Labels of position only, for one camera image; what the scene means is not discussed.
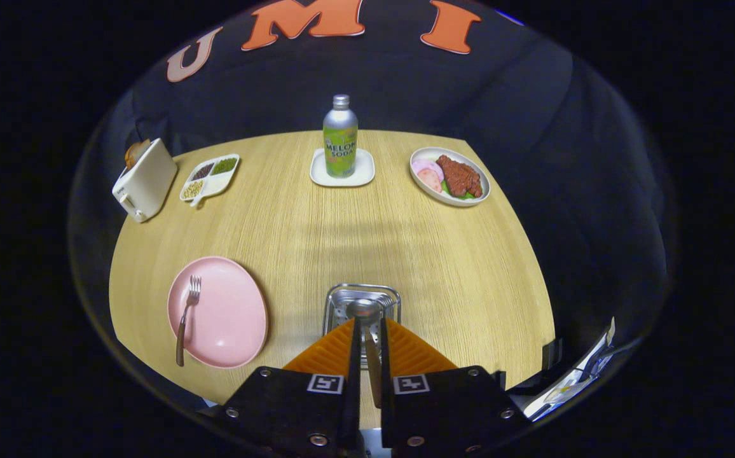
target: green beans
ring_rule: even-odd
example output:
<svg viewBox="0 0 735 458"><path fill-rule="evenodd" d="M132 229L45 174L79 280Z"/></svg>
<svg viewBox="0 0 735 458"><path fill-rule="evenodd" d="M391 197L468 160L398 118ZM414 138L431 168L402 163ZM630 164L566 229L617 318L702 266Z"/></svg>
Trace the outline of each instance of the green beans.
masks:
<svg viewBox="0 0 735 458"><path fill-rule="evenodd" d="M236 158L228 157L227 159L221 160L221 162L217 162L216 168L212 169L212 174L217 175L222 174L223 172L228 172L229 170L234 169L236 164Z"/></svg>

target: orange gripper pad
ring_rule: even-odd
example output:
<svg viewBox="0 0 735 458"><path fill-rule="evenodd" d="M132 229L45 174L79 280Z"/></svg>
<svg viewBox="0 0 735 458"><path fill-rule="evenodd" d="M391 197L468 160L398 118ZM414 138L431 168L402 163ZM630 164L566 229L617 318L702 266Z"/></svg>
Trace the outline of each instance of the orange gripper pad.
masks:
<svg viewBox="0 0 735 458"><path fill-rule="evenodd" d="M386 319L390 344L390 376L411 376L457 369L429 343L394 320Z"/></svg>
<svg viewBox="0 0 735 458"><path fill-rule="evenodd" d="M350 359L350 341L354 335L354 319L333 328L314 345L291 360L283 369L306 372L309 374L326 374L348 378L348 360Z"/></svg>

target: bottle label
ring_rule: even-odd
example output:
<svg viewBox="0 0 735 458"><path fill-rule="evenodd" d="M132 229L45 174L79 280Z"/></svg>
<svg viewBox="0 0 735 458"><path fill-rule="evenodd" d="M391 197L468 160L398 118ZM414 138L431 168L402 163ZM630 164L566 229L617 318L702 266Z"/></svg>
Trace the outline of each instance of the bottle label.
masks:
<svg viewBox="0 0 735 458"><path fill-rule="evenodd" d="M347 177L354 173L356 159L356 128L323 127L325 139L325 169L332 177Z"/></svg>

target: bottle cap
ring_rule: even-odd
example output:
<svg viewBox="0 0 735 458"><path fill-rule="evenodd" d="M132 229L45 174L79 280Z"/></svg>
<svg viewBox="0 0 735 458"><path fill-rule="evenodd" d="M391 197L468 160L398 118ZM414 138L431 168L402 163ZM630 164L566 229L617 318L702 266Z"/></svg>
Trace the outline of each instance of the bottle cap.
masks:
<svg viewBox="0 0 735 458"><path fill-rule="evenodd" d="M350 105L350 96L347 94L337 94L333 96L333 107L339 109L347 109Z"/></svg>

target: beans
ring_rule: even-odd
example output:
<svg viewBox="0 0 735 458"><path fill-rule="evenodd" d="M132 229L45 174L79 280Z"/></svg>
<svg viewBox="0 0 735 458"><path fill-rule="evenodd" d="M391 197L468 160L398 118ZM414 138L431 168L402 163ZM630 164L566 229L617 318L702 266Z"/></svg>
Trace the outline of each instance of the beans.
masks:
<svg viewBox="0 0 735 458"><path fill-rule="evenodd" d="M195 174L193 175L193 180L202 179L203 177L210 174L210 170L212 169L212 164L204 165L201 169L199 169Z"/></svg>
<svg viewBox="0 0 735 458"><path fill-rule="evenodd" d="M234 157L228 157L216 164L216 168L212 169L212 174L217 175L222 174L223 172L228 172L229 170L234 169L236 164L237 159L234 159Z"/></svg>
<svg viewBox="0 0 735 458"><path fill-rule="evenodd" d="M193 197L196 197L198 195L198 192L201 192L201 188L203 188L204 182L202 181L196 181L192 182L187 186L186 189L184 189L184 193L182 196L184 199L192 199Z"/></svg>

